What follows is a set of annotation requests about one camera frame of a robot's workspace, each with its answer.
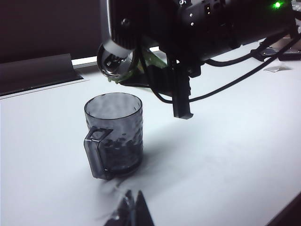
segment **dark wall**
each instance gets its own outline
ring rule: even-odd
[[[0,63],[71,53],[96,56],[100,0],[0,0]]]

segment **green led light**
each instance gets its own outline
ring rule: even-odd
[[[273,4],[273,8],[274,8],[274,9],[278,9],[278,8],[280,8],[280,7],[282,6],[282,4],[283,4],[283,2],[277,1],[277,2],[275,2],[275,3]]]
[[[276,3],[275,3],[275,7],[276,7],[276,8],[279,8],[280,6],[281,6],[280,2],[276,2]]]

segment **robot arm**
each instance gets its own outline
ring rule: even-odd
[[[290,0],[101,0],[101,17],[97,62],[104,75],[151,88],[184,119],[193,116],[190,78],[210,58],[263,38],[298,34]],[[167,65],[149,52],[153,46],[166,53]]]

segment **screw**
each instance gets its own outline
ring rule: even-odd
[[[124,18],[124,19],[121,21],[121,25],[122,25],[123,27],[129,27],[130,24],[131,24],[131,21],[130,21],[129,19],[127,19],[127,18]]]
[[[180,6],[186,4],[186,0],[180,0],[180,1],[179,1],[179,4],[180,4]]]

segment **black plastic part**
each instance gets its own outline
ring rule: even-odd
[[[267,226],[300,226],[301,225],[301,193],[289,203]]]
[[[137,226],[154,226],[154,222],[151,219],[151,214],[147,208],[142,191],[138,192],[136,199],[136,222]]]
[[[142,192],[138,192],[135,203],[131,190],[128,190],[104,226],[154,226]]]
[[[0,96],[83,79],[70,54],[0,64]]]
[[[259,61],[264,61],[265,58],[274,56],[278,51],[273,48],[266,48],[254,55],[254,58]],[[280,61],[289,61],[289,60],[301,60],[301,52],[285,52],[284,54],[278,57]]]
[[[113,212],[111,218],[104,226],[131,226],[131,222],[135,220],[132,212],[135,210],[135,202],[130,190],[127,191],[125,197],[119,203],[117,210]]]

